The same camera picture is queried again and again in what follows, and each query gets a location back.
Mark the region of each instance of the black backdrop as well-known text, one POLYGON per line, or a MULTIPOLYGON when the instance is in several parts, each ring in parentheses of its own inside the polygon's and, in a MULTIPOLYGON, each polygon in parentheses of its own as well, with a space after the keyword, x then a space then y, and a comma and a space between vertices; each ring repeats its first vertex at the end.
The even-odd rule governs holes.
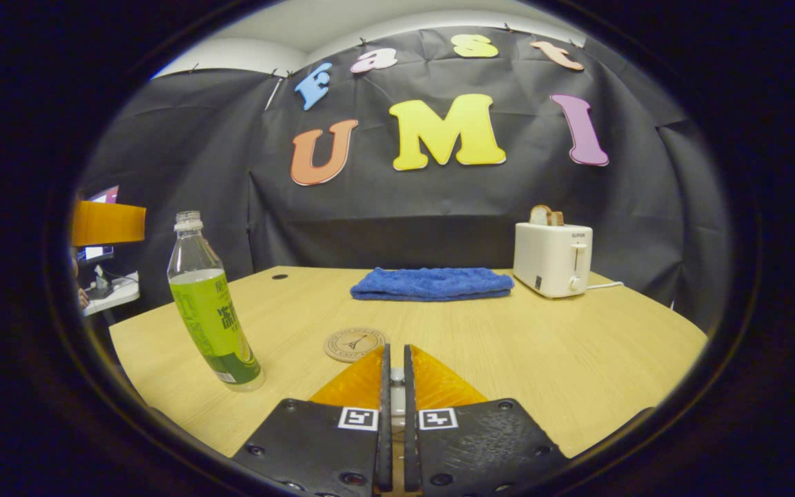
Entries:
POLYGON ((275 84, 249 70, 152 79, 102 136, 82 185, 89 194, 119 185, 120 204, 146 207, 146 239, 116 246, 116 258, 104 263, 113 273, 138 271, 138 311, 173 301, 165 273, 177 212, 202 212, 229 280, 253 272, 246 158, 275 84))
POLYGON ((593 227, 593 271, 675 302, 704 330, 716 324, 731 242, 717 165, 684 111, 602 44, 591 40, 583 50, 524 32, 423 29, 326 57, 277 90, 276 81, 246 70, 152 79, 102 138, 86 188, 119 184, 120 202, 148 208, 148 239, 119 252, 121 264, 141 273, 146 307, 170 301, 164 268, 173 215, 187 208, 202 211, 205 235, 234 280, 278 264, 511 267, 514 224, 548 204, 567 223, 593 227), (461 57, 451 43, 458 34, 485 35, 498 56, 461 57), (583 72, 530 45, 540 40, 568 50, 583 72), (395 48, 397 65, 350 72, 376 48, 395 48), (293 89, 325 61, 333 64, 328 94, 302 110, 293 89), (453 155, 444 166, 429 158, 422 170, 395 170, 400 139, 389 108, 420 99, 444 117, 469 93, 493 98, 490 119, 506 162, 462 166, 453 155), (571 160, 571 133, 552 94, 590 103, 608 166, 571 160), (297 185, 294 136, 324 131, 313 160, 321 166, 331 154, 327 130, 344 119, 359 126, 340 175, 297 185))

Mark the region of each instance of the coaster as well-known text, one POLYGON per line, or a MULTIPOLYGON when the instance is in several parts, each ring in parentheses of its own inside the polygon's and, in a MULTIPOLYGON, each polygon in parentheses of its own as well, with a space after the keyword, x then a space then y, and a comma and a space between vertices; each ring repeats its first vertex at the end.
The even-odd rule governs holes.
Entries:
POLYGON ((324 352, 342 362, 355 362, 367 352, 385 345, 385 335, 372 328, 347 328, 324 341, 324 352))

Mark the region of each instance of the pink letter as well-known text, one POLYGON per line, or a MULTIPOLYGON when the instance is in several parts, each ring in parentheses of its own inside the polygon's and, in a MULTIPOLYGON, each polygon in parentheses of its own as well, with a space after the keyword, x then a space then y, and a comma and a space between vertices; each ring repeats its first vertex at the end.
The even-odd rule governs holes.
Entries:
POLYGON ((394 66, 398 63, 398 60, 395 59, 397 54, 398 51, 394 48, 379 48, 379 50, 367 52, 357 58, 357 62, 351 66, 351 72, 367 72, 371 69, 385 69, 394 66))
POLYGON ((597 133, 593 131, 591 117, 587 115, 588 109, 591 108, 587 101, 572 95, 552 95, 551 100, 561 107, 566 122, 569 123, 569 131, 572 133, 572 150, 569 151, 569 157, 579 164, 606 166, 609 163, 609 156, 605 151, 600 150, 597 133))

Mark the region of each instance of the desk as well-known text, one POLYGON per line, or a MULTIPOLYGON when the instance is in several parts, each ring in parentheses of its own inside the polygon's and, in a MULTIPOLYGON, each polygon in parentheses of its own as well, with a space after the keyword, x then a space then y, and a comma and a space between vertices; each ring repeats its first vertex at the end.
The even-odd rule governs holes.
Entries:
POLYGON ((105 299, 92 300, 88 303, 88 307, 82 311, 85 317, 139 299, 139 274, 136 271, 126 277, 116 277, 112 281, 112 286, 113 292, 105 299))
MULTIPOLYGON (((403 367, 411 343, 488 399, 519 400, 567 457, 657 405, 706 342, 687 319, 624 286, 549 300, 515 280, 511 295, 494 299, 354 300, 349 289, 366 273, 275 267, 229 284, 267 376, 252 393, 219 383, 173 303, 113 325, 112 340, 150 406, 230 457, 279 400, 309 399, 347 368, 325 355, 323 342, 348 327, 385 333, 392 367, 403 367), (275 274, 289 277, 272 280, 275 274)), ((591 274, 589 283, 609 280, 591 274)))

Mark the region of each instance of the person's hand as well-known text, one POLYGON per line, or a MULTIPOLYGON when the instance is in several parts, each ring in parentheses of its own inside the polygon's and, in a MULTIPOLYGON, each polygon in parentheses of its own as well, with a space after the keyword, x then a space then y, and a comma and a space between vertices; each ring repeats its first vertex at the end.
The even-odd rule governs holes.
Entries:
POLYGON ((79 305, 84 309, 90 305, 91 301, 88 299, 88 294, 85 290, 79 289, 79 305))

